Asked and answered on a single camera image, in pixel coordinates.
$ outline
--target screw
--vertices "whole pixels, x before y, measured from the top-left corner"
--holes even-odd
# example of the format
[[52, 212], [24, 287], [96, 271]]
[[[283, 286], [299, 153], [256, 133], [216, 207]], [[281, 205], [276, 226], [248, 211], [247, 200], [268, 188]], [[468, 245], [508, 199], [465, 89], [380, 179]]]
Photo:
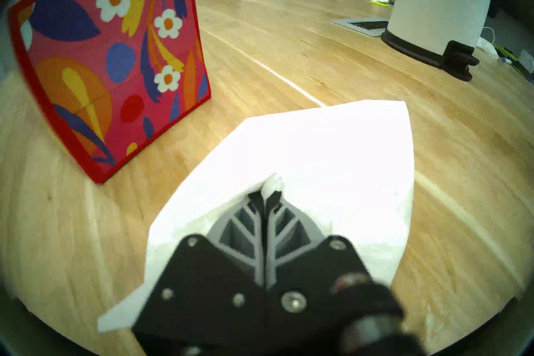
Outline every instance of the screw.
[[300, 313], [308, 305], [306, 297], [298, 291], [288, 291], [282, 296], [282, 307], [288, 313]]
[[174, 296], [174, 291], [172, 289], [163, 289], [161, 291], [161, 298], [165, 301], [171, 300]]
[[237, 293], [233, 296], [232, 303], [235, 307], [243, 307], [244, 304], [244, 295], [242, 293]]
[[346, 245], [341, 240], [331, 240], [330, 247], [333, 248], [334, 250], [339, 250], [339, 251], [346, 250]]
[[199, 347], [196, 346], [189, 346], [184, 349], [182, 352], [183, 356], [198, 356], [200, 353], [202, 353], [202, 350]]

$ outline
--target white cable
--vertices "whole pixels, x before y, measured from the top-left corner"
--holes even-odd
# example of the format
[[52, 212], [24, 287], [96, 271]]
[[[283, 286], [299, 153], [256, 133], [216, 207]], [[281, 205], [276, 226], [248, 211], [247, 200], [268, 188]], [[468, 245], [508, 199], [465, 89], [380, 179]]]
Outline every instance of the white cable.
[[493, 31], [491, 27], [488, 27], [488, 26], [482, 27], [482, 30], [484, 30], [485, 28], [489, 28], [491, 32], [493, 33], [493, 41], [491, 42], [491, 44], [495, 45], [495, 32]]

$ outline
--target white paper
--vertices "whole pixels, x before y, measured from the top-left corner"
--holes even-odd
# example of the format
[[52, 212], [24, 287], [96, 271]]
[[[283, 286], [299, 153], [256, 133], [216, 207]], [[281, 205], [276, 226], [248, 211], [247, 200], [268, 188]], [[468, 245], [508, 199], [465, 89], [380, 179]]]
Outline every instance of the white paper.
[[247, 119], [163, 207], [149, 231], [145, 283], [101, 316], [98, 330], [131, 327], [180, 240], [207, 234], [224, 211], [261, 188], [281, 189], [325, 236], [348, 238], [372, 277], [390, 285], [410, 228], [413, 169], [404, 102], [366, 100]]

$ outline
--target flower pattern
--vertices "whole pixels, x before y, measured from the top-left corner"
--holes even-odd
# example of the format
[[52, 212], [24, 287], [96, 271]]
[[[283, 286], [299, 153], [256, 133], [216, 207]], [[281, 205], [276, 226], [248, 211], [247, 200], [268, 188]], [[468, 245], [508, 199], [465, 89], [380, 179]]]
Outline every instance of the flower pattern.
[[176, 38], [178, 37], [178, 30], [181, 28], [181, 19], [176, 16], [176, 11], [168, 8], [161, 14], [161, 17], [154, 19], [154, 25], [159, 28], [157, 34], [161, 38]]
[[175, 72], [171, 65], [167, 65], [154, 77], [154, 83], [157, 84], [157, 89], [164, 93], [168, 90], [174, 92], [178, 88], [180, 81], [180, 73]]
[[[95, 182], [210, 98], [193, 3], [34, 0], [16, 6], [10, 30], [35, 72], [28, 81], [53, 107], [52, 127], [61, 140], [75, 134], [80, 145], [71, 153]], [[72, 133], [58, 126], [65, 123]]]
[[114, 16], [124, 17], [130, 9], [130, 0], [97, 0], [96, 7], [100, 8], [100, 18], [109, 23]]

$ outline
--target round table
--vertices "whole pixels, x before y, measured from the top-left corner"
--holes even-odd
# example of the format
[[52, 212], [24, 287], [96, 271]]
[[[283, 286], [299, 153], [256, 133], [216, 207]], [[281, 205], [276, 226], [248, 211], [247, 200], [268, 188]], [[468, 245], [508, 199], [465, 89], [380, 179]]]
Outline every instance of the round table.
[[158, 212], [243, 120], [314, 99], [408, 106], [414, 205], [392, 289], [429, 352], [521, 294], [534, 263], [532, 84], [480, 50], [464, 83], [328, 21], [389, 16], [366, 0], [196, 3], [213, 98], [101, 186], [54, 142], [20, 75], [0, 83], [1, 271], [31, 312], [95, 353], [143, 354], [130, 331], [96, 325], [143, 282]]

